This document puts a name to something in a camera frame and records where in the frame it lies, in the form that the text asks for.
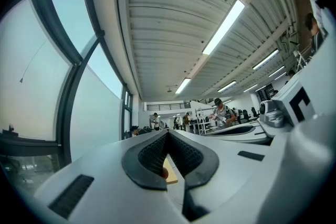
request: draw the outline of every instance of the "black slot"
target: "black slot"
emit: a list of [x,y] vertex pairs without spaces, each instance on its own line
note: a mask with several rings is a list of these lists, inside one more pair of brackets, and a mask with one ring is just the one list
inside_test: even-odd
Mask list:
[[92,184],[94,178],[90,176],[78,176],[57,198],[49,208],[56,214],[68,219],[78,202]]
[[252,152],[247,152],[247,151],[239,151],[238,153],[239,156],[249,158],[249,159],[255,159],[256,161],[262,161],[264,159],[264,155],[257,154],[257,153],[252,153]]

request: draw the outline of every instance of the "frosted window pane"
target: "frosted window pane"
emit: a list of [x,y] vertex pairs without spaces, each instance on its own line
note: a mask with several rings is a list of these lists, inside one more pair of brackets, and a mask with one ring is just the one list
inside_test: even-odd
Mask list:
[[85,0],[52,0],[52,2],[70,40],[81,53],[95,33]]
[[93,148],[119,141],[120,106],[121,100],[86,67],[71,116],[72,161]]
[[128,110],[125,110],[125,122],[124,122],[124,130],[129,131],[130,130],[130,112]]
[[0,23],[0,132],[11,124],[19,137],[55,140],[58,98],[69,68],[30,0],[17,4]]
[[90,57],[88,65],[97,77],[106,85],[106,87],[109,88],[118,98],[121,98],[122,84],[116,73],[114,73],[100,44],[98,44]]

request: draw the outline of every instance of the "fluorescent light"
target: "fluorescent light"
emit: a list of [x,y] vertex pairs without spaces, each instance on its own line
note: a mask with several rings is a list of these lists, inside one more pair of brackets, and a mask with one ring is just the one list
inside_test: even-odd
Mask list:
[[244,92],[247,92],[248,90],[254,88],[255,86],[257,86],[258,84],[255,84],[254,86],[252,86],[251,88],[248,88],[247,90],[245,90]]
[[269,56],[267,56],[264,60],[262,60],[259,64],[257,64],[256,66],[253,67],[254,70],[258,69],[259,67],[261,67],[265,62],[267,62],[270,58],[272,58],[275,54],[277,54],[279,52],[278,49],[276,49],[275,51],[273,51]]
[[189,81],[191,81],[191,79],[184,79],[182,84],[179,86],[179,88],[176,91],[176,94],[179,94],[180,92],[183,91],[184,87],[187,86],[187,84],[189,83]]
[[283,73],[283,74],[281,74],[280,76],[278,76],[278,77],[277,77],[276,79],[274,79],[274,80],[277,80],[278,78],[282,77],[284,74],[286,74],[286,72]]
[[228,84],[227,86],[224,86],[223,88],[221,88],[218,92],[222,92],[224,91],[225,89],[229,88],[230,86],[232,86],[233,84],[237,83],[237,81],[233,81],[231,82],[230,84]]
[[272,73],[271,75],[269,75],[269,77],[272,77],[275,73],[279,72],[282,68],[285,68],[285,66],[280,67],[277,71],[275,71],[274,73]]
[[256,90],[256,92],[257,92],[257,91],[259,91],[259,90],[261,90],[261,89],[263,89],[264,87],[266,87],[266,85],[265,85],[265,86],[263,86],[263,87],[261,87],[260,89]]
[[228,11],[228,13],[227,13],[225,19],[223,20],[222,24],[217,29],[216,33],[212,36],[208,45],[205,47],[205,49],[203,51],[204,54],[209,55],[216,48],[216,46],[223,39],[225,34],[229,31],[232,24],[238,18],[239,14],[242,12],[244,7],[245,7],[245,5],[242,2],[240,2],[239,0],[236,0],[236,2],[233,4],[231,9]]

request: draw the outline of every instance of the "cap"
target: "cap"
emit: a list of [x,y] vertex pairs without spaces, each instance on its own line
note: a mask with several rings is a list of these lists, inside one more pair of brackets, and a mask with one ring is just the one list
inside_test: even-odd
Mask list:
[[136,130],[138,127],[139,127],[139,126],[132,126],[130,132],[133,132],[133,131]]
[[219,99],[219,98],[216,98],[215,99],[215,105],[220,105],[221,104],[221,99]]

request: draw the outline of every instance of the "black rubber trim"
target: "black rubber trim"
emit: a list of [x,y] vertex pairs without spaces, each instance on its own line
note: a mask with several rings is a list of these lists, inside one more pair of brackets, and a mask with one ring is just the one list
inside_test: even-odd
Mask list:
[[224,136],[224,135],[241,135],[241,134],[247,134],[250,132],[253,132],[255,130],[255,126],[242,126],[242,127],[237,127],[237,128],[233,128],[230,130],[221,130],[218,131],[218,133],[210,133],[209,135],[206,134],[204,136]]
[[122,167],[138,186],[167,190],[161,175],[168,153],[185,179],[185,191],[208,183],[219,166],[219,158],[213,150],[176,131],[165,130],[127,150]]
[[78,176],[57,198],[49,208],[56,214],[68,219],[78,202],[92,184],[91,176]]
[[239,156],[249,158],[249,159],[254,159],[256,161],[262,161],[264,159],[264,155],[257,154],[257,153],[252,153],[248,151],[239,151],[238,153]]

